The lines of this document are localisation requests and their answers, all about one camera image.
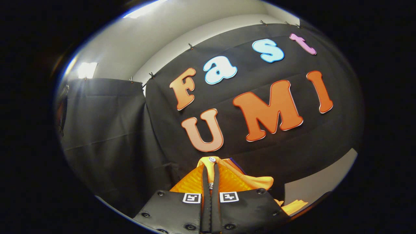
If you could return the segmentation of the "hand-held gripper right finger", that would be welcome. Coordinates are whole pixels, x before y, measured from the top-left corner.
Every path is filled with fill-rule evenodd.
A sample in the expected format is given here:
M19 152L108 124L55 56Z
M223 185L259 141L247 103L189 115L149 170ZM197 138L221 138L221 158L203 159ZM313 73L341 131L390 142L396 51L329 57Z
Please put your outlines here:
M265 234L290 220L265 188L220 192L229 173L225 166L214 165L213 234Z

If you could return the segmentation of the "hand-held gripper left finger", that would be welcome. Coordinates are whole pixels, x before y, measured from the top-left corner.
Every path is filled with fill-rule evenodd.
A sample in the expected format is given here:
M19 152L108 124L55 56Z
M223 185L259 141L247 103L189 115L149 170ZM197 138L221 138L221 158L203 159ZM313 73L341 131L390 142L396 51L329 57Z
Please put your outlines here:
M211 231L211 194L208 172L199 166L195 188L199 192L157 190L134 217L145 228L163 234L201 234Z

